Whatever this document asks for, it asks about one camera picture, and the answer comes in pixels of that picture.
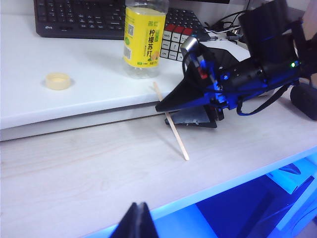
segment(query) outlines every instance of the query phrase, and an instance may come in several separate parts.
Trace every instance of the black speaker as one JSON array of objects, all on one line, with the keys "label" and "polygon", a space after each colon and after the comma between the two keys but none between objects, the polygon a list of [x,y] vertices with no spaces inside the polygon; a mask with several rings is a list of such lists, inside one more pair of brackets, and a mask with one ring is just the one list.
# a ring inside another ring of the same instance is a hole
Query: black speaker
[{"label": "black speaker", "polygon": [[317,89],[305,83],[294,86],[291,91],[292,103],[313,120],[317,120]]}]

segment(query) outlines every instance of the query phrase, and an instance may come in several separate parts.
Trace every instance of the white wall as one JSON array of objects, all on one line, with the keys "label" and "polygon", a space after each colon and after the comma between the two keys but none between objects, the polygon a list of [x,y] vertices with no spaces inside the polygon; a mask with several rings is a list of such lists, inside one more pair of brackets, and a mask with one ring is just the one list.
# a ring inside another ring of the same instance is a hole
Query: white wall
[{"label": "white wall", "polygon": [[286,0],[286,1],[288,6],[302,10],[302,11],[306,11],[307,6],[310,2],[310,0]]}]

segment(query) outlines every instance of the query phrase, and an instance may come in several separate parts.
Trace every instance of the wooden desk surface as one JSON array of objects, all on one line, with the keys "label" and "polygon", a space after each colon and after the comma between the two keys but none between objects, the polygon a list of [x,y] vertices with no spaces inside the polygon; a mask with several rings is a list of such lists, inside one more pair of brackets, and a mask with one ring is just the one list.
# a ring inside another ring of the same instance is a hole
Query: wooden desk surface
[{"label": "wooden desk surface", "polygon": [[178,127],[188,162],[163,119],[2,142],[1,237],[80,237],[116,224],[133,201],[157,218],[317,152],[316,121],[287,94],[251,117],[226,110],[217,129]]}]

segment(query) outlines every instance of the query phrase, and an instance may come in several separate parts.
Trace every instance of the plastic bottle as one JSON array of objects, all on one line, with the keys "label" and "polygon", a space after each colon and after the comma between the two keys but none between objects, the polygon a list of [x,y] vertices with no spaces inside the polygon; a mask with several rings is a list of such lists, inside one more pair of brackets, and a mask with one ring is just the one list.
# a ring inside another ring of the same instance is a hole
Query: plastic bottle
[{"label": "plastic bottle", "polygon": [[159,74],[159,53],[168,0],[126,0],[124,69],[133,78]]}]

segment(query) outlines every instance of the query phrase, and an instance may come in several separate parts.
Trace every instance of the black object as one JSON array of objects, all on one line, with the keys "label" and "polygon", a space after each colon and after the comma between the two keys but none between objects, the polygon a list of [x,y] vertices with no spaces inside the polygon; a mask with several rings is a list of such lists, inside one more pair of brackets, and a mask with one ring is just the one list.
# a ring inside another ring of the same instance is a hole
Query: black object
[{"label": "black object", "polygon": [[317,89],[305,83],[294,86],[291,91],[292,103],[309,118],[317,120]]},{"label": "black object", "polygon": [[[156,111],[210,105],[217,112],[237,108],[239,115],[248,116],[276,101],[290,85],[298,85],[299,77],[309,78],[317,72],[317,35],[305,39],[301,19],[288,17],[286,0],[263,4],[239,21],[251,57],[223,65],[208,48],[187,38],[184,79],[157,104]],[[244,101],[275,88],[280,89],[263,105],[251,113],[242,112]]]},{"label": "black object", "polygon": [[[123,40],[124,0],[34,0],[34,12],[43,37]],[[210,39],[192,11],[170,8],[168,23],[193,28],[201,41]]]},{"label": "black object", "polygon": [[110,238],[159,238],[147,204],[132,203]]}]

